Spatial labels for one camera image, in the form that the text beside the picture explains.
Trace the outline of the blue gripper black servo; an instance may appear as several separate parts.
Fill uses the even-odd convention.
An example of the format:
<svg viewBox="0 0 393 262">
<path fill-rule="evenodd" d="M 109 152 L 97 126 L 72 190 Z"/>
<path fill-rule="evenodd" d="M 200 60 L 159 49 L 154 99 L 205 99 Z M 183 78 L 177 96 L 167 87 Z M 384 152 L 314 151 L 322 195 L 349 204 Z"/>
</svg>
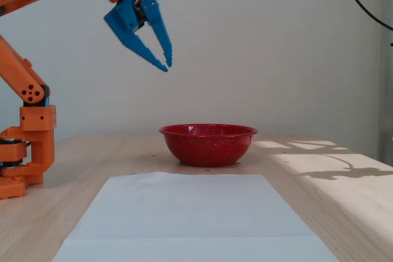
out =
<svg viewBox="0 0 393 262">
<path fill-rule="evenodd" d="M 104 16 L 104 20 L 123 45 L 159 70 L 168 72 L 166 66 L 156 59 L 136 34 L 142 16 L 134 7 L 134 2 L 135 0 L 120 0 Z M 166 65 L 171 67 L 173 64 L 173 48 L 157 0 L 142 0 L 142 10 L 161 45 Z"/>
</svg>

